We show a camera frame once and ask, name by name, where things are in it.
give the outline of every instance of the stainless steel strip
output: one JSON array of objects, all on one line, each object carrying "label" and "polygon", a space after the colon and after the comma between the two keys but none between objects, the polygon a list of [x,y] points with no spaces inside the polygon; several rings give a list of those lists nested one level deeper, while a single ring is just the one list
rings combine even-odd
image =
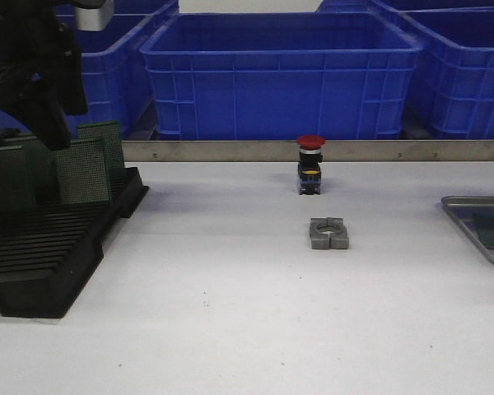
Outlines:
[{"label": "stainless steel strip", "polygon": [[[294,141],[123,142],[129,162],[293,162]],[[490,161],[494,140],[328,141],[324,161]]]}]

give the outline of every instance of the black pcb holder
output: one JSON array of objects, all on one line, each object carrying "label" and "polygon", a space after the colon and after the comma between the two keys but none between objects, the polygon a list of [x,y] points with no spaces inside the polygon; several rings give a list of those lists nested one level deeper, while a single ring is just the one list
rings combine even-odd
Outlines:
[{"label": "black pcb holder", "polygon": [[[15,134],[12,130],[0,132],[0,146],[7,140],[4,137]],[[62,204],[49,195],[37,197],[35,207],[0,211],[2,316],[63,317],[102,260],[102,239],[120,217],[133,214],[147,193],[137,168],[112,171],[110,156],[113,159],[117,142],[104,147],[109,148],[106,171],[112,175],[107,183],[109,201]],[[122,149],[119,158],[122,160]]]}]

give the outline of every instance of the white table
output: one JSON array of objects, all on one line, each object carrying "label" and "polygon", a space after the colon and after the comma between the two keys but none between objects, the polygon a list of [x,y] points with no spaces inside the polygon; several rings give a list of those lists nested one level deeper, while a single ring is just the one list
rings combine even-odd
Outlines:
[{"label": "white table", "polygon": [[[56,324],[0,317],[0,395],[491,394],[494,266],[440,208],[494,163],[139,164],[151,191]],[[348,251],[310,249],[343,217]]]}]

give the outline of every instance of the blue storage bin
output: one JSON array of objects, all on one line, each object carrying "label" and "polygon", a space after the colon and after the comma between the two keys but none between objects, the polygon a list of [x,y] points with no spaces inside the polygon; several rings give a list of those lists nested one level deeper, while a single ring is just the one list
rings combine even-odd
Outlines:
[{"label": "blue storage bin", "polygon": [[368,13],[203,14],[141,48],[163,138],[397,138],[419,48]]},{"label": "blue storage bin", "polygon": [[[128,135],[152,99],[138,47],[169,16],[165,8],[165,12],[153,16],[114,16],[101,32],[75,30],[82,47],[82,78],[89,111],[66,117],[71,131],[81,123],[117,119],[123,136]],[[70,26],[75,25],[72,16],[59,18]],[[0,128],[4,127],[26,129],[0,111]]]},{"label": "blue storage bin", "polygon": [[494,11],[411,12],[403,20],[425,45],[408,105],[436,137],[494,138]]},{"label": "blue storage bin", "polygon": [[367,0],[324,0],[317,12],[366,12]]},{"label": "blue storage bin", "polygon": [[399,23],[399,12],[490,10],[494,8],[494,0],[368,0],[368,6],[389,21],[397,24]]},{"label": "blue storage bin", "polygon": [[[115,14],[153,14],[166,4],[174,3],[178,6],[178,0],[115,0]],[[57,15],[73,15],[73,7],[69,4],[56,6],[54,8]]]}]

